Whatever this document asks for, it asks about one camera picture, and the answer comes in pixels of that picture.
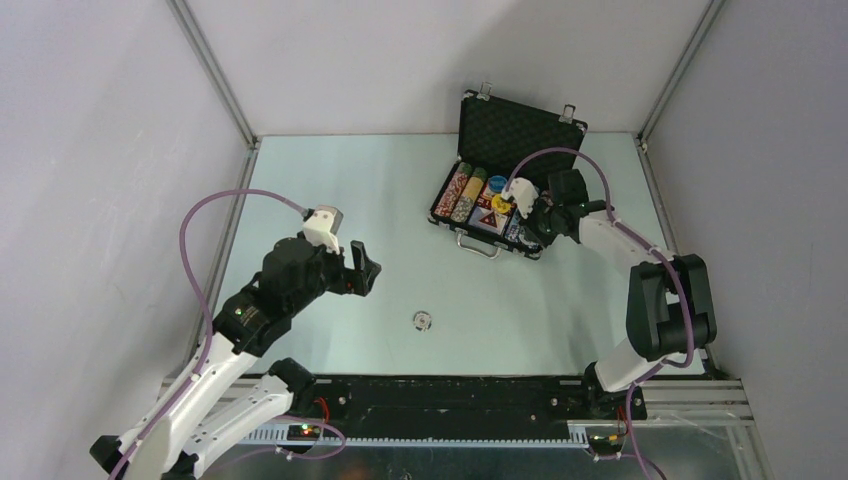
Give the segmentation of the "white poker chip front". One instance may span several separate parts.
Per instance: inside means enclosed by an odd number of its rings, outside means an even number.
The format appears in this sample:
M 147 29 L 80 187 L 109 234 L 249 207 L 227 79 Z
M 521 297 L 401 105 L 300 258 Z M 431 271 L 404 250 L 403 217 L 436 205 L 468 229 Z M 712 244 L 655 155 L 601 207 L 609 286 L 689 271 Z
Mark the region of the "white poker chip front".
M 414 314 L 412 323 L 416 330 L 427 331 L 432 326 L 432 316 L 426 311 L 418 311 Z

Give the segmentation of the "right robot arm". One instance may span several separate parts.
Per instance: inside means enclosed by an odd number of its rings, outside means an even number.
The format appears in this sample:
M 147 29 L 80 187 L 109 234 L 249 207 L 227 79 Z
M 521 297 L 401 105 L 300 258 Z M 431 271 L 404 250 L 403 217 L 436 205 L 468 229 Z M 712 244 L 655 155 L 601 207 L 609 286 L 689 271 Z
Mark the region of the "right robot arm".
M 714 337 L 703 261 L 628 225 L 580 171 L 543 182 L 477 169 L 451 183 L 435 217 L 489 250 L 437 247 L 382 216 L 368 234 L 388 257 L 348 340 L 370 374 L 582 373 L 585 411 L 606 418 L 664 366 L 687 368 Z

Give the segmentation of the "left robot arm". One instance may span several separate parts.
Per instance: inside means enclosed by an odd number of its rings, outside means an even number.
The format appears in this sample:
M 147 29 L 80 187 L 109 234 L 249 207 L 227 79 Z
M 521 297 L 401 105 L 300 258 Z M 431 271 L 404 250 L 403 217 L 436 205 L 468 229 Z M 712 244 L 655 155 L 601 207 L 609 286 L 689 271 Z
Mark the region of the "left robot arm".
M 224 303 L 165 396 L 124 434 L 94 442 L 89 453 L 111 478 L 198 479 L 261 424 L 312 411 L 315 378 L 291 358 L 275 362 L 250 392 L 214 407 L 314 300 L 327 292 L 370 293 L 381 267 L 360 241 L 352 242 L 354 266 L 346 267 L 337 238 L 342 219 L 335 207 L 308 210 L 301 231 L 278 241 L 261 270 Z

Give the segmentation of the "yellow big blind button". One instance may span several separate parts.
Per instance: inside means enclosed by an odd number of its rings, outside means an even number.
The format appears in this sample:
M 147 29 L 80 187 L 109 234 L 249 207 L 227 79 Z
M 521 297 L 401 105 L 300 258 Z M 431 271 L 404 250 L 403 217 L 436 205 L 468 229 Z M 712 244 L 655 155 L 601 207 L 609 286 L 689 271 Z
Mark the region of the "yellow big blind button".
M 505 200 L 500 194 L 496 194 L 491 199 L 491 208 L 501 215 L 507 215 L 512 211 L 512 203 Z

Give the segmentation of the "blue playing card deck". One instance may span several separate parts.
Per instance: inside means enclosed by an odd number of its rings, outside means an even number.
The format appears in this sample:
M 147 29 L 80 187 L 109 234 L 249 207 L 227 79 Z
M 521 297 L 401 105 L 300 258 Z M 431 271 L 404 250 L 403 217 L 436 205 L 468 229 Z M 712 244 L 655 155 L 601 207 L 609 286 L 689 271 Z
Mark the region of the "blue playing card deck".
M 473 228 L 502 236 L 509 220 L 508 214 L 476 206 L 469 217 L 468 224 Z

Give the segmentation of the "all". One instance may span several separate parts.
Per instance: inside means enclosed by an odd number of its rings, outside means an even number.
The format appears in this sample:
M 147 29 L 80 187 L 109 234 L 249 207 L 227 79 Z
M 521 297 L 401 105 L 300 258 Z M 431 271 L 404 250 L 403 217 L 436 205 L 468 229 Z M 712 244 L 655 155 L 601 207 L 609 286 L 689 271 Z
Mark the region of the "all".
M 472 212 L 470 224 L 475 228 L 494 234 L 499 234 L 501 232 L 498 213 L 489 209 L 476 207 Z

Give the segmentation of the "black poker set case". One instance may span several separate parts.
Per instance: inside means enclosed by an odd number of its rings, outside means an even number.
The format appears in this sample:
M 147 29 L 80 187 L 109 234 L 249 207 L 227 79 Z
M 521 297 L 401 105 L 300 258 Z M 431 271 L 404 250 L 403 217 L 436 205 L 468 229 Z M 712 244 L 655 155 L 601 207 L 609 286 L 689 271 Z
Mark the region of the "black poker set case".
M 504 176 L 508 181 L 525 178 L 538 191 L 548 190 L 548 176 L 571 169 L 576 155 L 552 152 L 526 164 L 521 161 L 553 147 L 579 150 L 588 132 L 588 123 L 575 118 L 574 111 L 575 107 L 571 104 L 565 105 L 562 112 L 554 113 L 497 97 L 491 93 L 488 83 L 478 90 L 465 91 L 460 102 L 456 160 L 430 206 L 428 222 L 454 232 L 457 240 L 471 238 L 493 247 L 496 253 L 508 251 L 532 260 L 539 259 L 544 248 L 530 249 L 509 242 L 504 233 L 497 236 L 473 228 L 468 224 L 469 218 L 466 222 L 457 223 L 450 216 L 436 216 L 434 208 L 460 162 L 470 164 L 473 170 L 482 167 L 488 173 L 474 208 L 492 209 L 491 199 L 500 194 L 488 187 L 488 180 L 494 175 Z

